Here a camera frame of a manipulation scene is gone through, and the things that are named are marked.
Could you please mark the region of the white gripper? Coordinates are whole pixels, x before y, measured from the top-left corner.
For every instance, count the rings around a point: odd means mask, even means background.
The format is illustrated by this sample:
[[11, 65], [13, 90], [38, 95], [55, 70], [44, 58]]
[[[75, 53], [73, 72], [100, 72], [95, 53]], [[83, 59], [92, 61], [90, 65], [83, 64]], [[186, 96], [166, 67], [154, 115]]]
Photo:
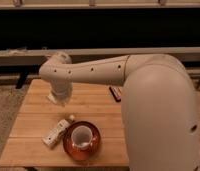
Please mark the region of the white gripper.
[[69, 81], [53, 81], [51, 83], [51, 94], [57, 98], [70, 98], [72, 94], [72, 83]]

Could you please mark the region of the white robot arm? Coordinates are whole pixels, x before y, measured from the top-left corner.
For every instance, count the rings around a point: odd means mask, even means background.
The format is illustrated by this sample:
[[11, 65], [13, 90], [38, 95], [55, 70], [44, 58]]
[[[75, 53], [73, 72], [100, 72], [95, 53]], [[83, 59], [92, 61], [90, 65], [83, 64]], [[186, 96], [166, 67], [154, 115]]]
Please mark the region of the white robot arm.
[[198, 171], [200, 142], [196, 92], [183, 64], [168, 54], [124, 55], [73, 64], [50, 57], [39, 69], [52, 101], [71, 83], [120, 86], [130, 171]]

